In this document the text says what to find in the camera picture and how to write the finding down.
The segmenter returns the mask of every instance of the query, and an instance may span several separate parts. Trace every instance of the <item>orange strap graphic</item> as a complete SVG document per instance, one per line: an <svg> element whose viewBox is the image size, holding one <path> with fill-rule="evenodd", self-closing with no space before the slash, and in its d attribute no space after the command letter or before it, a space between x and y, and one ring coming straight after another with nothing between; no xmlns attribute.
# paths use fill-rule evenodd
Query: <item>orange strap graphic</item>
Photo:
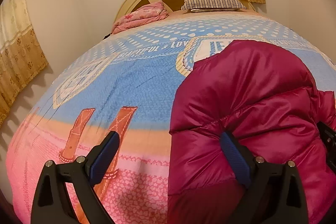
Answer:
<svg viewBox="0 0 336 224"><path fill-rule="evenodd" d="M115 131L119 134L120 137L120 146L119 149L114 157L114 159L112 160L109 168L107 169L104 179L102 180L102 182L100 184L95 185L94 190L98 196L98 198L100 200L103 199L106 189L109 185L109 183L111 182L111 180L113 178L116 177L118 171L116 170L116 166L118 163L118 156L119 156L119 151L120 151L120 147L123 143L126 131L128 129L128 126L131 122L131 119L133 117L134 112L137 110L137 106L123 106L116 118L113 120L113 122L111 123L110 127L108 128L107 132L101 137L101 139L99 140L99 143L102 142L102 140L106 137L106 135L110 132L110 131ZM78 220L82 223L82 224L89 224L87 218L85 217L85 214L82 210L82 207L80 206L80 204L78 204L76 206L75 209L76 215Z"/></svg>
<svg viewBox="0 0 336 224"><path fill-rule="evenodd" d="M65 145L65 148L61 150L58 154L61 162L68 163L73 162L75 159L75 152L77 149L77 145L79 143L79 139L82 136L83 130L90 120L92 114L94 113L94 108L85 108L81 111L79 116L77 117L73 128L70 130L70 134Z"/></svg>

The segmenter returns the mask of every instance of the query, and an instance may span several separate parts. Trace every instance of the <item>pink fabric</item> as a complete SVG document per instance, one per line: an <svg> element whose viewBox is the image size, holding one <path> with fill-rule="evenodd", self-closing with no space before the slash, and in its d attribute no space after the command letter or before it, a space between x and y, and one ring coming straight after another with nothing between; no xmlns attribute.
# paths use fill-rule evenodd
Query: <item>pink fabric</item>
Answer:
<svg viewBox="0 0 336 224"><path fill-rule="evenodd" d="M138 10L119 18L112 27L112 34L125 31L130 28L142 26L151 22L165 19L168 16L162 1L144 5Z"/></svg>
<svg viewBox="0 0 336 224"><path fill-rule="evenodd" d="M304 187L310 224L336 197L336 176L316 123L336 126L334 92L317 90L291 52L257 41L234 41L198 61L172 107L168 223L225 223L244 188L219 143L227 130L256 156L293 160Z"/></svg>

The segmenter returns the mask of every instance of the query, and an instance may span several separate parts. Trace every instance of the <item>magenta jacket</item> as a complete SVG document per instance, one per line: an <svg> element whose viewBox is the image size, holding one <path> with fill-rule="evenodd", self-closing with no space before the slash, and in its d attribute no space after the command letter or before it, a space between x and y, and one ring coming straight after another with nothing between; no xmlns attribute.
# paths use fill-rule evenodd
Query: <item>magenta jacket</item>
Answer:
<svg viewBox="0 0 336 224"><path fill-rule="evenodd" d="M196 62L172 108L168 223L225 223L233 212L244 187L219 144L230 131L255 156L296 163L317 224L336 197L318 121L336 128L334 92L317 90L304 63L281 47L234 41Z"/></svg>

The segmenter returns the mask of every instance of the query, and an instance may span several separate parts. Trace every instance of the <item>bed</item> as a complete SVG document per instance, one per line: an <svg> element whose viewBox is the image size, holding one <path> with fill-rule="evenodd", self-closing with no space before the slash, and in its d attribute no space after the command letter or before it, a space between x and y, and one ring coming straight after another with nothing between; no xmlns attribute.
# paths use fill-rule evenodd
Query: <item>bed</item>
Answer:
<svg viewBox="0 0 336 224"><path fill-rule="evenodd" d="M116 18L158 0L126 0ZM272 43L296 54L320 90L336 90L336 67L291 29L255 12L186 13L184 0L162 0L165 20L112 35L73 62L51 85L13 136L6 167L13 206L30 223L44 163L86 155L106 134L121 145L95 191L118 224L166 223L169 122L175 91L195 62L235 39ZM87 223L74 190L71 201Z"/></svg>

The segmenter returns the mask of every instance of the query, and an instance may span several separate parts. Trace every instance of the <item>pillow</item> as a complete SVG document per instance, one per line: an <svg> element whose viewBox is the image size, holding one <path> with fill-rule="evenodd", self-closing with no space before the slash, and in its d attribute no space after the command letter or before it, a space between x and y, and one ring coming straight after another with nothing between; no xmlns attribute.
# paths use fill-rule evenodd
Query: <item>pillow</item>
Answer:
<svg viewBox="0 0 336 224"><path fill-rule="evenodd" d="M201 9L191 9L192 13L201 13L201 12L222 12L222 11L238 11L239 8L201 8Z"/></svg>
<svg viewBox="0 0 336 224"><path fill-rule="evenodd" d="M247 8L239 0L185 0L181 10L204 9L204 8Z"/></svg>

